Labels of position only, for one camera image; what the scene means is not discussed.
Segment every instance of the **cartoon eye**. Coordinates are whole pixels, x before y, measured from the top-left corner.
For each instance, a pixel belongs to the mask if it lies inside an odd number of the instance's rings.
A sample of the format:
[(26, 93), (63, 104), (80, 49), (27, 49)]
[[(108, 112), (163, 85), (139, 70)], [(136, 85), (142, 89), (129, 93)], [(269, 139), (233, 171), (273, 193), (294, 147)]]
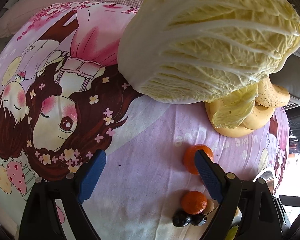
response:
[(71, 130), (73, 125), (73, 120), (71, 119), (71, 117), (69, 116), (65, 116), (64, 118), (61, 119), (60, 122), (60, 128), (65, 130), (65, 131), (69, 131)]

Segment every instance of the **orange fruit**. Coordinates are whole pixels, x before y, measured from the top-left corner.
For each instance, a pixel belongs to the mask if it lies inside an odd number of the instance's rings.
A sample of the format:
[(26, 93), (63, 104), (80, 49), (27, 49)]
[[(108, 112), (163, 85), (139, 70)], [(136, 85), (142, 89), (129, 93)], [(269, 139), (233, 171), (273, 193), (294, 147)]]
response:
[(210, 160), (213, 161), (213, 152), (208, 146), (204, 144), (190, 146), (187, 149), (185, 155), (183, 156), (183, 164), (185, 165), (186, 169), (193, 175), (199, 175), (199, 172), (194, 164), (194, 154), (198, 150), (204, 150), (204, 152), (208, 155)]
[(181, 207), (190, 215), (201, 213), (207, 206), (207, 198), (199, 191), (190, 191), (181, 199)]

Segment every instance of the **gray cushion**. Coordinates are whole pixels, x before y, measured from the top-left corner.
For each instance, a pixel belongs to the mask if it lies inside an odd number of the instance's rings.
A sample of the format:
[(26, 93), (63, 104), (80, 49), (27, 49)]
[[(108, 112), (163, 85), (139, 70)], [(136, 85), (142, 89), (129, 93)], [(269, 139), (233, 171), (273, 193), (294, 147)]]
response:
[(269, 75), (272, 84), (282, 86), (290, 93), (290, 101), (300, 105), (300, 59), (291, 55), (282, 70)]

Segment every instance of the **cartoon girl's face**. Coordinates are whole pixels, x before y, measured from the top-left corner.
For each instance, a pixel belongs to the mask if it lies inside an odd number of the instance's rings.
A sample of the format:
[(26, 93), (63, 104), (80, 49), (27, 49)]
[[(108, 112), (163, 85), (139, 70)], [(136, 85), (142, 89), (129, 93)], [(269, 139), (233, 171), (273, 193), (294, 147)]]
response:
[(16, 122), (21, 122), (29, 113), (29, 107), (26, 106), (26, 93), (20, 83), (16, 81), (6, 85), (2, 92), (1, 103), (13, 114)]
[(74, 101), (63, 96), (48, 97), (34, 126), (34, 147), (57, 151), (74, 132), (77, 119)]

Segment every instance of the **pink blush cheek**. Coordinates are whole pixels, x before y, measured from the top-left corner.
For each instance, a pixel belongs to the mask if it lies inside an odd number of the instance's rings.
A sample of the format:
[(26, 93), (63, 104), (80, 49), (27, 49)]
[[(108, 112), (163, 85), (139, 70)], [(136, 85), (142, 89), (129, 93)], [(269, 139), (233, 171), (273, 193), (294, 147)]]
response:
[(20, 90), (18, 92), (17, 99), (18, 99), (18, 104), (20, 106), (25, 106), (26, 105), (26, 94), (23, 90)]
[(11, 90), (11, 84), (9, 83), (3, 90), (3, 96), (4, 97), (8, 96), (10, 93), (10, 90)]
[(42, 103), (41, 113), (48, 115), (48, 113), (54, 108), (57, 100), (55, 97), (48, 97)]
[(77, 111), (75, 109), (75, 105), (69, 105), (69, 106), (65, 106), (64, 108), (62, 108), (62, 115), (65, 116), (69, 116), (71, 117), (71, 119), (73, 120), (73, 122), (77, 123), (78, 122), (78, 116), (77, 116)]

